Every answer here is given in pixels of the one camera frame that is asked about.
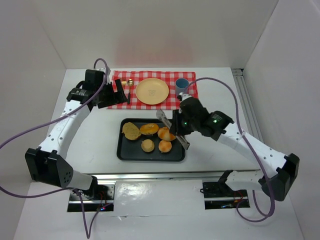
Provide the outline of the metal serving tongs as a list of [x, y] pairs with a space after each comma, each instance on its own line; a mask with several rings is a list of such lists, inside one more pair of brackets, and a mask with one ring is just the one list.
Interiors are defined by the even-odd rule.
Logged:
[[[167, 118], [166, 114], [162, 109], [158, 109], [156, 111], [156, 117], [169, 129], [172, 127], [171, 121]], [[190, 143], [185, 139], [184, 136], [176, 135], [175, 133], [172, 133], [176, 139], [180, 142], [180, 144], [183, 146], [185, 150], [188, 150], [190, 147]]]

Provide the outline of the orange glazed donut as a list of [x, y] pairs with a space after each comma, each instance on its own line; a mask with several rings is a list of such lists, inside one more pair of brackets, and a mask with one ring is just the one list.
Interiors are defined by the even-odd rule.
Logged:
[[153, 135], [158, 132], [159, 126], [155, 123], [148, 123], [142, 125], [139, 130], [142, 135]]

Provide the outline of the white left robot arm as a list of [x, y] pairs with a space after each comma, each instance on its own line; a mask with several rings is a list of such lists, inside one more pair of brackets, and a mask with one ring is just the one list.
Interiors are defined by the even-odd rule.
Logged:
[[84, 80], [68, 93], [61, 120], [36, 149], [26, 151], [25, 160], [32, 180], [77, 189], [89, 199], [107, 191], [106, 187], [99, 186], [95, 176], [74, 170], [66, 158], [73, 138], [94, 107], [101, 109], [127, 101], [121, 81], [115, 81], [116, 88], [110, 83], [110, 72], [109, 68], [105, 72], [86, 70]]

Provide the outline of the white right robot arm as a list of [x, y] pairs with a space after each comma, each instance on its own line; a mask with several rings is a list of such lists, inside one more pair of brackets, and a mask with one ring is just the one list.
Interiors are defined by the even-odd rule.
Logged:
[[285, 200], [298, 176], [300, 159], [294, 153], [286, 155], [276, 151], [243, 131], [234, 120], [221, 111], [212, 113], [201, 102], [185, 93], [178, 95], [179, 109], [174, 110], [170, 132], [176, 136], [199, 132], [216, 142], [224, 144], [247, 160], [257, 164], [260, 170], [256, 176], [249, 176], [235, 170], [227, 170], [222, 180], [232, 190], [248, 187], [263, 191], [267, 196], [270, 190], [276, 201]]

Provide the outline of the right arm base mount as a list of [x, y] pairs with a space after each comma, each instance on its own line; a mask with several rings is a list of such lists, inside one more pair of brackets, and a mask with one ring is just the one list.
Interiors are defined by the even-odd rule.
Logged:
[[233, 191], [221, 182], [203, 182], [199, 190], [204, 197], [206, 210], [249, 208], [250, 203], [246, 190]]

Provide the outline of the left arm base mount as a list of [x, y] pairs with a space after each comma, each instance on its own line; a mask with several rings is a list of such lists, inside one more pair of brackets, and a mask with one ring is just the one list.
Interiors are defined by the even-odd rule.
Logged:
[[100, 184], [97, 191], [89, 196], [86, 191], [74, 190], [69, 195], [67, 204], [68, 213], [113, 212], [114, 211], [115, 184]]

